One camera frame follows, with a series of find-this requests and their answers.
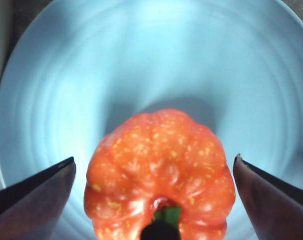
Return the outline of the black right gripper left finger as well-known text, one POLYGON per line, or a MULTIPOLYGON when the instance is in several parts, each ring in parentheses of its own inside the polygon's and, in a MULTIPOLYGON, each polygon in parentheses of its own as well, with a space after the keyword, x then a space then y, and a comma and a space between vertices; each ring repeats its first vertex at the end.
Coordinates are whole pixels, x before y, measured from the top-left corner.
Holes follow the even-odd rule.
POLYGON ((75 176, 76 164, 69 157, 0 190, 0 240, 48 240, 75 176))

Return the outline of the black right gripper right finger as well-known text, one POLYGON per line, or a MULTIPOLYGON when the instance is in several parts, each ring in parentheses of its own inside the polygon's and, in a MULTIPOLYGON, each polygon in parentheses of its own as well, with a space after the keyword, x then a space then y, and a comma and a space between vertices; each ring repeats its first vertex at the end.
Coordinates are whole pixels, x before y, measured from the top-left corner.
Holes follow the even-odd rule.
POLYGON ((303 240, 303 190, 234 158, 237 192, 260 240, 303 240))

